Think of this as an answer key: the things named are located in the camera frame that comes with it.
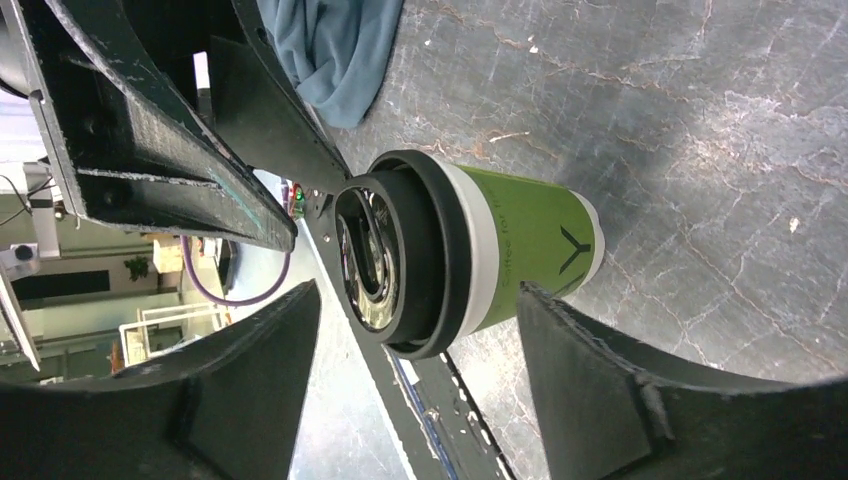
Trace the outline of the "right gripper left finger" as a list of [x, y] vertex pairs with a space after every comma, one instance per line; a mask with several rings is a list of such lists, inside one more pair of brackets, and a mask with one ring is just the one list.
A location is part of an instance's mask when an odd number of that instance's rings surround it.
[[314, 281], [112, 376], [1, 387], [5, 479], [284, 479], [321, 313]]

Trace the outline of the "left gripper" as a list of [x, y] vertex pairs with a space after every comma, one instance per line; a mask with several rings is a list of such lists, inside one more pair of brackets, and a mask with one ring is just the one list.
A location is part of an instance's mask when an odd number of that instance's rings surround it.
[[4, 1], [1, 86], [34, 113], [69, 212], [290, 251], [296, 224], [214, 127], [211, 2]]

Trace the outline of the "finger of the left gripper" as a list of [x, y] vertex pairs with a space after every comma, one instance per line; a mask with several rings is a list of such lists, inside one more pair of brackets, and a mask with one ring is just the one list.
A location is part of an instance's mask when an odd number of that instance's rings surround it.
[[246, 164], [335, 194], [350, 172], [278, 62], [254, 1], [209, 4], [214, 127]]

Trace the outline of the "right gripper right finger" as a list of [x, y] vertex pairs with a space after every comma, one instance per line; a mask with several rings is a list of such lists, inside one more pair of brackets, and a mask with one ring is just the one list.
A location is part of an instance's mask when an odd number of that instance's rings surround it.
[[847, 382], [685, 360], [525, 282], [517, 320], [555, 479], [843, 479]]

